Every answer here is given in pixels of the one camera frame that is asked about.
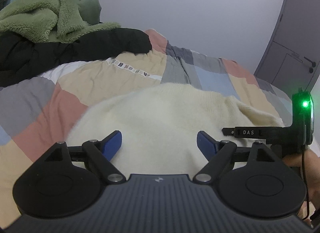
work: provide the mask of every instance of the green light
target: green light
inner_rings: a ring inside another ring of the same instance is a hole
[[[302,103],[302,105],[303,105],[303,107],[308,107],[309,102],[308,102],[308,101],[304,101],[304,102]]]

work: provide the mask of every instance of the gray door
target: gray door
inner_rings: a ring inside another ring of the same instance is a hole
[[[291,97],[299,87],[313,88],[319,61],[320,0],[285,0],[255,75]]]

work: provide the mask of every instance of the fuzzy green fabric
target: fuzzy green fabric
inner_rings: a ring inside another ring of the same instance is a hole
[[[119,27],[116,22],[90,26],[77,0],[15,0],[0,11],[0,33],[12,31],[34,43],[72,43],[89,32]]]

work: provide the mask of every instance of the human hand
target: human hand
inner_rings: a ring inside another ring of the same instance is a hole
[[[288,166],[301,167],[301,154],[285,156],[283,162]],[[316,209],[320,208],[320,158],[311,150],[304,153],[304,164],[310,201]]]

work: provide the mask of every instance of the bed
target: bed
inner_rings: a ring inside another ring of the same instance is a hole
[[[15,180],[51,145],[66,138],[86,109],[102,100],[175,82],[234,95],[240,101],[292,120],[291,100],[235,61],[172,46],[157,31],[146,33],[147,54],[63,64],[30,80],[0,87],[0,226],[19,215],[12,198]]]

